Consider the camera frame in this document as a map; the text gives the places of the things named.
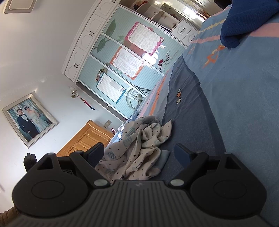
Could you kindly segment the right forearm olive sleeve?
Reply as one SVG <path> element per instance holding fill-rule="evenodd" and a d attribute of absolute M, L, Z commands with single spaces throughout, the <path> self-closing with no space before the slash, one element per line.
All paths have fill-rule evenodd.
<path fill-rule="evenodd" d="M 0 225 L 6 226 L 19 216 L 19 212 L 15 207 L 0 214 Z"/>

